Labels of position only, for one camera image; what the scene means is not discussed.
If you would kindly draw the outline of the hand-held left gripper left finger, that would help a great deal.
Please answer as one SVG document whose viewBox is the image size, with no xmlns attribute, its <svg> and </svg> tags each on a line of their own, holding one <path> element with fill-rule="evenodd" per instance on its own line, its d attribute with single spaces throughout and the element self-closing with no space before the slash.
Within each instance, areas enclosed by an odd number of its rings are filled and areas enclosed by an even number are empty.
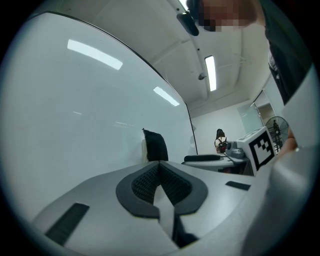
<svg viewBox="0 0 320 256">
<path fill-rule="evenodd" d="M 33 220 L 54 256 L 164 256 L 179 248 L 158 218 L 132 215 L 119 202 L 118 183 L 154 171 L 158 162 L 91 177 L 47 205 Z"/>
</svg>

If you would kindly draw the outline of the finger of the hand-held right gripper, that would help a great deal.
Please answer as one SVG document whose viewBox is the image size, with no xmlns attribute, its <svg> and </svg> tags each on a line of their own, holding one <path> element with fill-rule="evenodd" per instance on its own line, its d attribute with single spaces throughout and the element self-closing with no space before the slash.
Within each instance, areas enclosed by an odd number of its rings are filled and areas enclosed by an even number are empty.
<svg viewBox="0 0 320 256">
<path fill-rule="evenodd" d="M 225 169 L 232 168 L 236 165 L 226 156 L 222 156 L 218 160 L 212 161 L 187 161 L 183 165 L 198 168 L 198 169 Z"/>
<path fill-rule="evenodd" d="M 197 155 L 187 155 L 184 157 L 184 162 L 209 162 L 217 161 L 221 159 L 220 154 L 197 154 Z"/>
</svg>

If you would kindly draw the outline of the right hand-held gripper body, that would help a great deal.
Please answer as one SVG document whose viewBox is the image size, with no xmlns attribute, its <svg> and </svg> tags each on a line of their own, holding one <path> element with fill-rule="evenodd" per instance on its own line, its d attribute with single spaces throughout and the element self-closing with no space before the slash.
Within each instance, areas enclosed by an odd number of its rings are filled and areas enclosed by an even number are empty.
<svg viewBox="0 0 320 256">
<path fill-rule="evenodd" d="M 266 126 L 255 129 L 241 138 L 229 141 L 225 155 L 234 163 L 250 162 L 253 172 L 270 162 L 276 152 Z"/>
</svg>

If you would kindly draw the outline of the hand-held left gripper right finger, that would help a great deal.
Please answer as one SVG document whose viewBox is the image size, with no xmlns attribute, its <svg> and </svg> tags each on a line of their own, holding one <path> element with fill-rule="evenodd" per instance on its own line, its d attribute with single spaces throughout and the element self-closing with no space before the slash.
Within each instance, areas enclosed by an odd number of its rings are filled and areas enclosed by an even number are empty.
<svg viewBox="0 0 320 256">
<path fill-rule="evenodd" d="M 171 237 L 159 237 L 160 248 L 243 248 L 263 204 L 269 167 L 257 176 L 199 169 L 160 161 L 161 177 L 179 185 L 173 206 Z"/>
</svg>

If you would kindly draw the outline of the white and black box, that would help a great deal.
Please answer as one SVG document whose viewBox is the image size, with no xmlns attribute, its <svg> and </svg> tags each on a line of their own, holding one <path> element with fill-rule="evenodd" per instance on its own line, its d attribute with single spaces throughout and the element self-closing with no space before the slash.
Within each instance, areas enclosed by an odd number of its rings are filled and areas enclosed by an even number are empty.
<svg viewBox="0 0 320 256">
<path fill-rule="evenodd" d="M 149 162 L 168 161 L 168 150 L 163 136 L 159 133 L 142 129 L 146 143 L 146 157 Z"/>
</svg>

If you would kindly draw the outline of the person's right forearm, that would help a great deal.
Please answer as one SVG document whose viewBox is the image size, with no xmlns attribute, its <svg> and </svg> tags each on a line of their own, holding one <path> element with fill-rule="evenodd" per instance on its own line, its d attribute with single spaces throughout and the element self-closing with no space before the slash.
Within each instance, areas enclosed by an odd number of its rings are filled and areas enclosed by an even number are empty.
<svg viewBox="0 0 320 256">
<path fill-rule="evenodd" d="M 288 137 L 287 140 L 284 142 L 283 147 L 281 149 L 281 154 L 284 155 L 286 153 L 292 152 L 297 148 L 296 138 L 291 130 L 288 128 Z"/>
</svg>

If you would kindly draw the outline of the frosted glass partition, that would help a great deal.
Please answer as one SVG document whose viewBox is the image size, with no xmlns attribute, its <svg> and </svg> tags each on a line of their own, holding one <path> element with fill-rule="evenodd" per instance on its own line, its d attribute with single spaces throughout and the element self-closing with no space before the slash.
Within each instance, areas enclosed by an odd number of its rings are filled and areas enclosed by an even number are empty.
<svg viewBox="0 0 320 256">
<path fill-rule="evenodd" d="M 239 106 L 237 110 L 242 121 L 244 131 L 247 134 L 263 126 L 261 116 L 254 103 Z"/>
</svg>

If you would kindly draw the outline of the ceiling light panel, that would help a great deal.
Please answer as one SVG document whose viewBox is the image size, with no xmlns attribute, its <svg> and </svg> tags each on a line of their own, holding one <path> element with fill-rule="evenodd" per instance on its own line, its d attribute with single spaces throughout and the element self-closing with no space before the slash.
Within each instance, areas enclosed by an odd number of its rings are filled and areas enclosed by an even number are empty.
<svg viewBox="0 0 320 256">
<path fill-rule="evenodd" d="M 216 77 L 216 65 L 215 59 L 212 55 L 207 56 L 205 59 L 207 77 L 209 81 L 210 91 L 215 91 L 217 89 L 217 77 Z"/>
</svg>

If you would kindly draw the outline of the person's black shirt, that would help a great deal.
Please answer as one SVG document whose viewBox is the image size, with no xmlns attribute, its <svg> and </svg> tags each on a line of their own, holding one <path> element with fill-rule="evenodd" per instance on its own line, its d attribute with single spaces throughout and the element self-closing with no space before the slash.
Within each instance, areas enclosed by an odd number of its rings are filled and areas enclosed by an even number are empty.
<svg viewBox="0 0 320 256">
<path fill-rule="evenodd" d="M 259 0 L 269 44 L 269 69 L 284 104 L 300 87 L 313 60 L 302 36 L 274 0 Z"/>
</svg>

